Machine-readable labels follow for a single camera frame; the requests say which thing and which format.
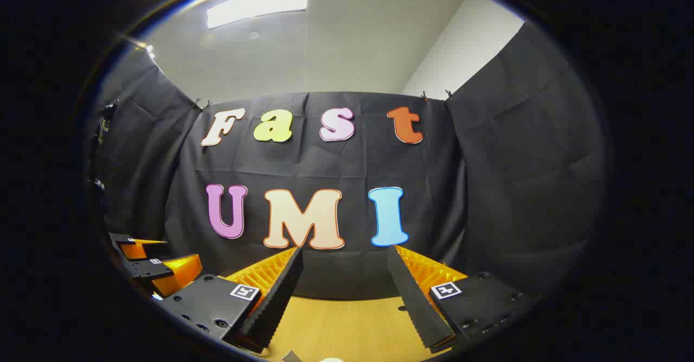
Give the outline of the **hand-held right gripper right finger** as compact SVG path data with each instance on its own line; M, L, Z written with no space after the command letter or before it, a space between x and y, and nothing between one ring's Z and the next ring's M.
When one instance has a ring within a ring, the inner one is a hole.
M425 348L465 350L510 327L538 295L488 271L464 275L443 263L392 245L387 263L397 291Z

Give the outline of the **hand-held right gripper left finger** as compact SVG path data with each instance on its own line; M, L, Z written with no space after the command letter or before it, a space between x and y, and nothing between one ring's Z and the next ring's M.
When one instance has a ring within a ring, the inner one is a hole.
M218 341L260 354L268 348L304 268L302 248L231 276L202 275L166 297L163 308Z

